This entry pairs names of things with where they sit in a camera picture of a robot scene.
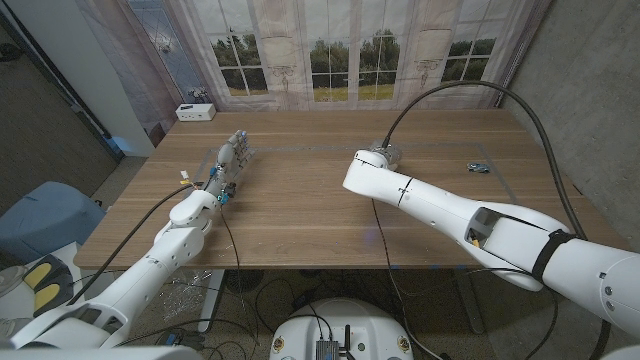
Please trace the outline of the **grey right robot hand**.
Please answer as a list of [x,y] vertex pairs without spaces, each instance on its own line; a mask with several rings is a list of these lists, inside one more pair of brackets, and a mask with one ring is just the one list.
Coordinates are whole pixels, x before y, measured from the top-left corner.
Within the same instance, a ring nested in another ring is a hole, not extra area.
[[396,145],[388,143],[384,145],[383,139],[376,139],[368,148],[369,151],[381,154],[386,158],[387,168],[395,171],[402,158],[402,151]]

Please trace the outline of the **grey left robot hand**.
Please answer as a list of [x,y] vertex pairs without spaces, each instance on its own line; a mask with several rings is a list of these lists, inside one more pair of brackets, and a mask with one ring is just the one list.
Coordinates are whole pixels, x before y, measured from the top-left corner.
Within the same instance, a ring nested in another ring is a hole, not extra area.
[[212,194],[220,205],[226,204],[235,196],[240,173],[254,154],[255,151],[249,147],[247,133],[236,131],[218,149],[204,190]]

